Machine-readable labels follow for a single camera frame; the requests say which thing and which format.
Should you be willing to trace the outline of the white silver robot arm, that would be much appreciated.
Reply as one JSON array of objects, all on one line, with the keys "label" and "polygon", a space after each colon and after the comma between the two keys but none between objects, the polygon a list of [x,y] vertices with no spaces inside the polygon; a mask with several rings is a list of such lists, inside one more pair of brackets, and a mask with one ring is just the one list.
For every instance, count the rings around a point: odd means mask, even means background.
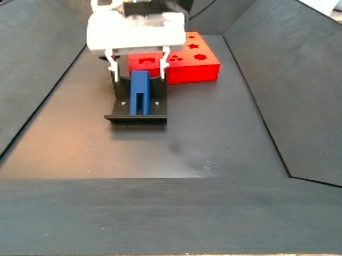
[{"label": "white silver robot arm", "polygon": [[108,70],[119,81],[116,56],[162,52],[159,75],[166,79],[167,58],[186,42],[188,11],[176,0],[89,0],[87,23],[88,49],[109,62]]}]

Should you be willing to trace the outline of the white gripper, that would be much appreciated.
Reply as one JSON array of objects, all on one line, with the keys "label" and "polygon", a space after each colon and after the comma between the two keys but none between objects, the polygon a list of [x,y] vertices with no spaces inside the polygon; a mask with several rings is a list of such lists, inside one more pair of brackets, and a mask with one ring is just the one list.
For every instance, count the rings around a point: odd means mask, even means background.
[{"label": "white gripper", "polygon": [[162,80],[170,66],[171,48],[179,48],[186,42],[184,14],[166,12],[147,17],[124,17],[116,11],[96,12],[87,25],[87,46],[97,55],[105,54],[115,82],[119,82],[119,64],[115,54],[129,52],[154,52],[162,49],[159,60]]}]

